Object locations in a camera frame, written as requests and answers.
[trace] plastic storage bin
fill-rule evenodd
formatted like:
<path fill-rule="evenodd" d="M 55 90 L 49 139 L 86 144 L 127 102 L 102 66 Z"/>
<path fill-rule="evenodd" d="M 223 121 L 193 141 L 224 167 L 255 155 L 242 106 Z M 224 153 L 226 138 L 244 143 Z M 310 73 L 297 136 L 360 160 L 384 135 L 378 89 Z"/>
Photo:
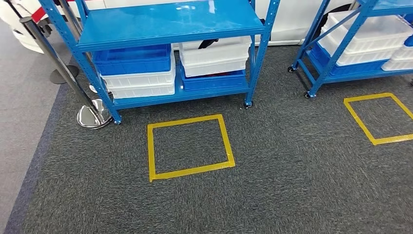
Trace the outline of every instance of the plastic storage bin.
<path fill-rule="evenodd" d="M 202 41 L 179 43 L 179 54 L 184 66 L 248 57 L 251 37 L 222 38 L 205 49 L 198 49 L 201 43 Z"/>
<path fill-rule="evenodd" d="M 329 13 L 324 26 L 325 29 L 330 29 L 352 12 Z M 334 40 L 338 43 L 343 41 L 344 36 L 348 33 L 357 16 L 358 14 L 330 33 Z M 369 17 L 348 44 L 346 51 L 357 52 L 400 47 L 412 34 L 413 29 L 400 16 Z"/>
<path fill-rule="evenodd" d="M 321 28 L 321 33 L 327 30 L 323 27 Z M 338 47 L 338 42 L 330 35 L 326 35 L 324 38 L 319 40 L 319 44 L 324 48 L 330 56 L 334 54 Z M 379 50 L 366 50 L 350 52 L 347 49 L 344 50 L 343 54 L 337 60 L 337 65 L 345 66 L 357 63 L 372 62 L 378 60 L 390 59 L 392 54 L 401 47 L 385 48 Z"/>
<path fill-rule="evenodd" d="M 226 88 L 242 86 L 245 83 L 245 70 L 228 72 L 224 76 L 200 76 L 186 77 L 185 69 L 181 65 L 181 79 L 184 83 L 184 90 L 205 90 L 213 88 Z"/>
<path fill-rule="evenodd" d="M 390 61 L 385 63 L 381 68 L 384 71 L 413 70 L 413 58 L 411 59 L 391 58 Z"/>
<path fill-rule="evenodd" d="M 311 56 L 313 56 L 323 67 L 327 66 L 327 63 L 329 62 L 331 58 L 328 52 L 325 49 L 323 49 L 320 46 L 320 44 L 318 44 L 318 42 L 315 43 L 310 53 L 311 53 Z M 364 72 L 377 71 L 377 70 L 380 70 L 381 66 L 385 64 L 387 61 L 389 60 L 386 59 L 386 60 L 358 63 L 358 64 L 346 65 L 346 66 L 335 65 L 333 69 L 331 69 L 331 72 L 329 75 L 331 77 L 334 77 L 334 76 L 341 76 L 341 75 L 351 75 L 351 74 L 360 74 Z"/>
<path fill-rule="evenodd" d="M 403 45 L 392 55 L 392 59 L 413 59 L 413 46 Z"/>
<path fill-rule="evenodd" d="M 207 64 L 184 65 L 187 77 L 197 77 L 222 72 L 245 70 L 245 63 L 248 58 L 233 60 L 221 60 Z"/>
<path fill-rule="evenodd" d="M 175 78 L 175 56 L 173 55 L 173 52 L 170 52 L 170 67 L 172 69 L 168 72 L 137 73 L 114 76 L 101 75 L 101 77 L 106 81 L 106 86 L 109 89 L 116 87 L 170 84 Z"/>
<path fill-rule="evenodd" d="M 179 54 L 187 77 L 245 69 L 251 44 L 250 36 L 219 39 L 205 49 L 201 41 L 180 43 Z"/>
<path fill-rule="evenodd" d="M 93 53 L 93 62 L 103 76 L 166 72 L 170 70 L 171 45 L 151 45 Z"/>
<path fill-rule="evenodd" d="M 175 66 L 171 67 L 170 75 L 172 79 L 167 83 L 137 85 L 137 86 L 120 86 L 110 88 L 113 98 L 140 98 L 162 95 L 175 94 Z"/>

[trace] yellow tape square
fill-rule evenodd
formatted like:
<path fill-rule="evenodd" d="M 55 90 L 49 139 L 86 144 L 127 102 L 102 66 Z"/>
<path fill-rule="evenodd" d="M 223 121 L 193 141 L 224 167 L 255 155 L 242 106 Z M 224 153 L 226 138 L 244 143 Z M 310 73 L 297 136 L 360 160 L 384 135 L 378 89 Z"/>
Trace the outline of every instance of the yellow tape square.
<path fill-rule="evenodd" d="M 153 129 L 154 128 L 169 127 L 169 126 L 208 121 L 208 120 L 214 120 L 214 119 L 217 119 L 219 122 L 219 126 L 221 129 L 221 135 L 222 135 L 222 139 L 224 140 L 224 146 L 225 146 L 225 151 L 226 151 L 226 156 L 227 156 L 228 161 L 216 163 L 212 165 L 207 165 L 207 166 L 183 169 L 183 170 L 178 170 L 178 171 L 173 171 L 173 172 L 166 172 L 166 173 L 159 173 L 159 174 L 156 173 L 155 151 L 154 151 L 154 146 L 153 146 Z M 232 155 L 231 145 L 229 144 L 228 134 L 226 133 L 224 118 L 221 114 L 148 124 L 148 155 L 149 155 L 148 160 L 149 160 L 149 181 L 150 182 L 152 182 L 154 179 L 169 179 L 169 178 L 174 178 L 178 176 L 187 176 L 191 174 L 208 172 L 208 171 L 218 170 L 218 169 L 227 168 L 227 167 L 235 167 L 234 156 Z"/>
<path fill-rule="evenodd" d="M 373 137 L 373 135 L 367 129 L 366 125 L 364 125 L 364 123 L 358 117 L 358 115 L 356 114 L 354 109 L 351 107 L 350 102 L 370 100 L 370 99 L 376 99 L 376 98 L 392 98 L 403 109 L 403 111 L 406 112 L 406 114 L 408 116 L 410 116 L 410 118 L 413 119 L 412 112 L 392 93 L 372 94 L 372 95 L 365 95 L 365 96 L 359 96 L 359 97 L 345 98 L 344 99 L 344 105 L 350 111 L 351 115 L 356 120 L 357 124 L 359 124 L 360 128 L 364 131 L 367 138 L 373 143 L 373 145 L 393 143 L 393 142 L 399 142 L 399 141 L 405 141 L 405 140 L 412 140 L 413 139 L 413 134 L 401 135 L 401 136 L 391 136 L 391 137 L 385 137 L 385 138 L 374 138 Z"/>

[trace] stanchion post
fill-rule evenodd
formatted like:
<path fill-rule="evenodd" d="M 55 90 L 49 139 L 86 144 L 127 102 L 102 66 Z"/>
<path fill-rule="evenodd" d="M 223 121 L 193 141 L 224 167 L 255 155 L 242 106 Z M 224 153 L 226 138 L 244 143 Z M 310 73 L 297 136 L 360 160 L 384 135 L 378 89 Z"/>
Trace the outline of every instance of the stanchion post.
<path fill-rule="evenodd" d="M 63 63 L 46 37 L 40 32 L 37 25 L 33 22 L 31 17 L 24 17 L 20 19 L 20 23 L 26 26 L 29 32 L 34 37 L 35 41 L 43 52 L 50 57 L 52 62 L 56 65 L 57 70 L 66 80 L 71 89 L 79 97 L 84 106 L 80 109 L 77 115 L 78 123 L 88 129 L 98 129 L 110 123 L 112 116 L 103 106 L 102 100 L 91 100 L 84 90 L 79 86 L 75 77 Z"/>

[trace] blue metal shelf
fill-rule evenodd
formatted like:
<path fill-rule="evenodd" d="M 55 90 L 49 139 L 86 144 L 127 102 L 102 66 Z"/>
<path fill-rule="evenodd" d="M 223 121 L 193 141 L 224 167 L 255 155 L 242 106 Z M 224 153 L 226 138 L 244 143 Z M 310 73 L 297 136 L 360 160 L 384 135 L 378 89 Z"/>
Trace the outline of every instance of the blue metal shelf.
<path fill-rule="evenodd" d="M 174 95 L 114 99 L 114 108 L 120 110 L 141 106 L 164 104 L 170 102 L 188 101 L 199 98 L 212 98 L 224 95 L 243 94 L 248 93 L 251 90 L 251 88 L 248 86 L 246 79 L 244 79 L 244 83 L 242 84 L 242 86 L 239 87 L 185 91 L 181 79 L 180 70 L 180 65 L 176 65 Z"/>
<path fill-rule="evenodd" d="M 361 5 L 368 0 L 357 0 Z M 381 0 L 369 13 L 369 16 L 404 15 L 413 13 L 412 0 Z"/>
<path fill-rule="evenodd" d="M 39 0 L 116 124 L 121 123 L 122 120 L 118 110 L 139 106 L 240 93 L 246 93 L 244 104 L 252 105 L 252 97 L 280 0 L 269 1 L 264 25 L 255 14 L 255 0 L 251 0 L 251 4 L 248 0 L 198 0 L 101 10 L 89 10 L 84 0 L 75 1 L 84 23 L 79 41 L 71 33 L 54 1 Z M 261 35 L 261 41 L 258 52 L 255 53 L 254 37 L 258 34 Z M 238 36 L 251 36 L 252 39 L 251 72 L 248 83 L 245 81 L 242 86 L 234 88 L 184 91 L 180 76 L 177 76 L 176 93 L 171 96 L 112 101 L 106 91 L 105 83 L 84 54 L 90 51 Z"/>
<path fill-rule="evenodd" d="M 261 34 L 247 0 L 189 1 L 91 10 L 77 47 L 126 48 Z"/>
<path fill-rule="evenodd" d="M 316 17 L 310 27 L 310 30 L 305 37 L 305 41 L 301 46 L 296 60 L 293 62 L 291 67 L 288 69 L 290 72 L 296 70 L 298 66 L 302 67 L 303 71 L 307 75 L 309 81 L 311 82 L 312 86 L 310 90 L 307 91 L 307 95 L 311 98 L 316 96 L 316 92 L 318 89 L 327 83 L 335 83 L 335 82 L 343 82 L 343 81 L 351 81 L 351 80 L 359 80 L 359 79 L 369 79 L 369 78 L 378 78 L 378 77 L 388 77 L 388 76 L 397 76 L 397 75 L 404 75 L 413 73 L 413 70 L 403 70 L 403 71 L 383 71 L 381 69 L 363 72 L 363 73 L 355 73 L 355 74 L 343 74 L 343 75 L 336 75 L 332 76 L 331 72 L 337 66 L 337 61 L 340 56 L 343 54 L 344 50 L 348 46 L 348 44 L 353 39 L 354 35 L 363 25 L 368 17 L 374 16 L 385 16 L 385 15 L 403 15 L 408 13 L 413 13 L 413 0 L 357 0 L 361 3 L 361 6 L 351 13 L 348 17 L 344 18 L 341 22 L 336 24 L 334 27 L 330 28 L 327 32 L 323 33 L 316 39 L 313 39 L 318 26 L 321 23 L 323 18 L 324 12 L 327 9 L 328 3 L 330 0 L 323 0 L 318 10 Z M 327 64 L 321 64 L 319 61 L 308 51 L 308 49 L 316 43 L 318 40 L 322 39 L 328 33 L 333 31 L 335 28 L 342 25 L 344 22 L 349 20 L 351 17 L 356 16 L 354 23 L 349 28 L 346 36 L 343 38 L 342 42 L 338 46 L 337 50 L 331 55 L 331 58 L 327 62 Z M 304 64 L 302 58 L 304 56 L 308 56 L 311 63 L 315 67 L 318 72 L 318 77 L 314 77 L 308 70 L 306 64 Z"/>

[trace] gray carpet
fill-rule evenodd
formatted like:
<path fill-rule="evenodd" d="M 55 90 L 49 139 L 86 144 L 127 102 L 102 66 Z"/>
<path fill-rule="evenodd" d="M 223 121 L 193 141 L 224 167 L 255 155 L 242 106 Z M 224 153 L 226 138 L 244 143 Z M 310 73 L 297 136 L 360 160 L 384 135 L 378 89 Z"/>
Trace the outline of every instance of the gray carpet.
<path fill-rule="evenodd" d="M 413 141 L 373 146 L 343 105 L 347 97 L 390 92 L 413 110 L 409 78 L 331 84 L 304 99 L 287 72 L 297 50 L 268 49 L 247 110 L 243 95 L 194 100 L 124 110 L 120 126 L 88 131 L 76 123 L 79 104 L 69 90 L 21 231 L 413 233 Z M 396 105 L 376 114 L 383 105 L 354 108 L 374 134 L 412 130 Z M 236 166 L 149 183 L 147 124 L 217 113 Z M 225 161 L 214 121 L 155 129 L 154 139 L 160 172 Z"/>

